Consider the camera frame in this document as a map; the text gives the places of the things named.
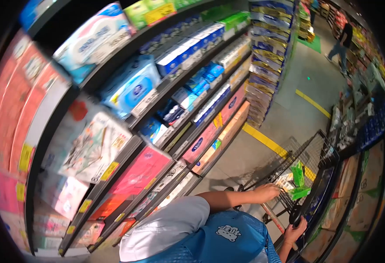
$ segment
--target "person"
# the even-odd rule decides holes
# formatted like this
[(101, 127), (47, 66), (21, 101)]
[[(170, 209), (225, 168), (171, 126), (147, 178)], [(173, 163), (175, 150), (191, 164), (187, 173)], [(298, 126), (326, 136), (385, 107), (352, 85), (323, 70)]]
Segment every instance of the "person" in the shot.
[(318, 0), (312, 0), (311, 6), (310, 6), (310, 14), (311, 14), (311, 26), (314, 27), (314, 21), (315, 21), (315, 14), (316, 10), (320, 7), (320, 4), (318, 3)]
[(333, 56), (340, 54), (340, 57), (342, 58), (342, 65), (341, 65), (341, 70), (340, 72), (343, 74), (343, 76), (346, 76), (346, 52), (347, 49), (350, 48), (350, 43), (352, 41), (352, 36), (353, 36), (353, 27), (351, 24), (346, 23), (344, 25), (342, 34), (340, 37), (337, 39), (336, 44), (333, 46), (332, 50), (330, 53), (327, 55), (325, 54), (324, 56), (328, 59), (328, 61), (332, 62)]
[(269, 183), (246, 192), (180, 197), (122, 237), (120, 261), (285, 263), (292, 244), (306, 229), (303, 217), (297, 228), (289, 225), (285, 230), (277, 254), (261, 221), (245, 212), (228, 210), (240, 204), (266, 203), (279, 194), (279, 188)]

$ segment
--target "backpack logo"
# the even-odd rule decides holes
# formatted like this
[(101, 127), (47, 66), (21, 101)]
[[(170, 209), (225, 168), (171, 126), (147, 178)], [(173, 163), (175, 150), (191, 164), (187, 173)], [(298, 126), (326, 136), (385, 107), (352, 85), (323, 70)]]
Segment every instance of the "backpack logo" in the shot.
[(236, 238), (241, 235), (237, 227), (232, 227), (229, 225), (219, 226), (216, 234), (224, 237), (225, 239), (228, 239), (231, 242), (235, 242)]

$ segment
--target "concrete floor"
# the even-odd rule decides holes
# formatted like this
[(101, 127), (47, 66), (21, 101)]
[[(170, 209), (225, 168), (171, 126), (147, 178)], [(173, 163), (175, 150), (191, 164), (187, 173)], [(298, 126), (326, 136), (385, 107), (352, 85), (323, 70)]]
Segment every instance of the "concrete floor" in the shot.
[[(335, 44), (327, 21), (317, 16), (315, 34), (321, 40), (321, 54), (309, 47), (296, 43), (291, 67), (282, 88), (274, 98), (274, 103), (259, 131), (283, 148), (297, 148), (319, 129), (325, 132), (328, 118), (306, 100), (295, 94), (298, 89), (330, 112), (331, 106), (338, 101), (339, 91), (345, 84), (345, 78), (339, 72), (337, 57), (330, 63), (324, 57)], [(191, 195), (207, 191), (223, 191), (227, 187), (239, 184), (251, 184), (258, 179), (254, 171), (266, 167), (278, 155), (243, 130), (232, 142), (216, 165), (204, 177)], [(273, 200), (269, 203), (275, 213), (284, 207)], [(261, 219), (265, 214), (260, 205), (243, 205), (245, 211)], [(287, 226), (289, 214), (279, 217)], [(273, 222), (267, 224), (269, 234), (274, 241), (281, 235)], [(119, 247), (94, 252), (87, 262), (117, 262)]]

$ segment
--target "yellow floor line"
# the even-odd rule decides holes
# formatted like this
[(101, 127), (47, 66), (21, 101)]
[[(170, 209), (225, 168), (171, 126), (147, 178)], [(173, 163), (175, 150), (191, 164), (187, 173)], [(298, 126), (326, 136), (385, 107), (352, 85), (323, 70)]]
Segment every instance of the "yellow floor line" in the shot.
[[(277, 153), (283, 159), (286, 159), (286, 155), (287, 155), (288, 152), (286, 150), (284, 150), (282, 147), (280, 147), (280, 145), (278, 145), (274, 141), (270, 140), (270, 138), (268, 138), (266, 135), (260, 133), (257, 129), (255, 129), (254, 127), (251, 127), (247, 123), (245, 123), (242, 126), (242, 129), (246, 133), (248, 133), (249, 135), (254, 137), (255, 139), (259, 140), (262, 144), (264, 144), (265, 146), (269, 147), (270, 150), (272, 150), (275, 153)], [(305, 176), (307, 176), (309, 179), (311, 179), (311, 181), (314, 181), (315, 177), (317, 175), (314, 174), (308, 167), (305, 167)]]
[(315, 108), (319, 109), (324, 115), (327, 116), (327, 118), (330, 119), (330, 113), (328, 113), (324, 108), (322, 108), (318, 103), (313, 101), (310, 97), (302, 93), (300, 90), (296, 90), (296, 94), (303, 97), (307, 102), (311, 103)]

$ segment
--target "green floor mat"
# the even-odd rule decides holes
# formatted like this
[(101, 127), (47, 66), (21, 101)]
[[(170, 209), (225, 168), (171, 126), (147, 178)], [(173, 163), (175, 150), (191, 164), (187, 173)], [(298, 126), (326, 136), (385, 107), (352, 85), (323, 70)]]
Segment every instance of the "green floor mat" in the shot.
[(318, 36), (315, 36), (314, 41), (312, 43), (307, 42), (306, 40), (302, 40), (298, 38), (298, 42), (304, 44), (305, 46), (312, 48), (313, 50), (317, 51), (321, 54), (321, 42), (320, 38)]

